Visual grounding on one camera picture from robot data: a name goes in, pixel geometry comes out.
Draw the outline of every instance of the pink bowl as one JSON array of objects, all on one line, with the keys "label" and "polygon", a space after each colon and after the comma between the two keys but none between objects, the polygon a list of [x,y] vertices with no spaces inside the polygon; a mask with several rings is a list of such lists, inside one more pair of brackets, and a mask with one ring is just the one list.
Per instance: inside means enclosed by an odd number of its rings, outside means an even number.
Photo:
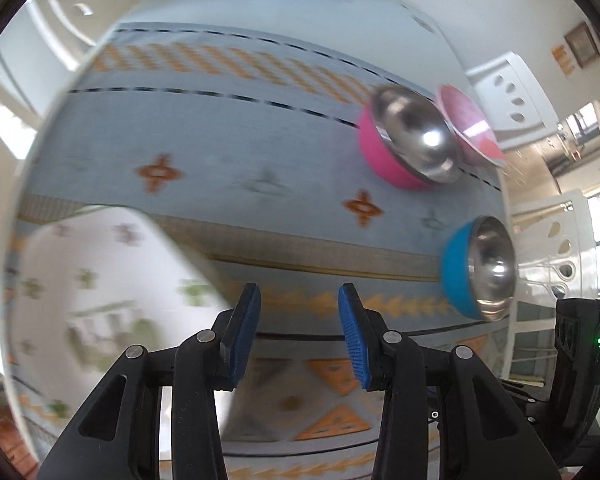
[{"label": "pink bowl", "polygon": [[455,86],[442,85],[436,93],[436,106],[458,134],[465,162],[474,166],[506,165],[487,118],[464,92]]},{"label": "pink bowl", "polygon": [[358,122],[360,148],[371,168],[389,184],[402,189],[429,189],[433,184],[414,176],[395,158],[382,142],[378,129],[371,118],[369,106],[365,106]]}]

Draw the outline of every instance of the table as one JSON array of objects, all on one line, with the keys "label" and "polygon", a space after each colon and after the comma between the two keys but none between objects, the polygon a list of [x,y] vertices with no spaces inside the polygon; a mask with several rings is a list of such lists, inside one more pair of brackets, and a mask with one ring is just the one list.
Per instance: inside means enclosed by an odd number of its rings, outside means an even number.
[{"label": "table", "polygon": [[[48,121],[20,201],[7,292],[21,290],[19,254],[41,225],[89,204],[147,213],[182,247],[202,249],[230,303],[244,282],[262,288],[259,335],[223,435],[230,478],[368,474],[382,395],[352,376],[336,314],[343,282],[426,346],[462,340],[497,368],[506,340],[506,320],[460,316],[438,276],[456,229],[481,214],[505,220],[498,176],[463,166],[457,183],[429,192],[377,177],[358,149],[356,121],[386,82],[432,97],[285,36],[122,23]],[[51,399],[18,365],[22,342],[10,341],[8,323],[2,336],[8,387],[42,458],[77,406],[45,416]],[[432,446],[436,439],[432,427]]]}]

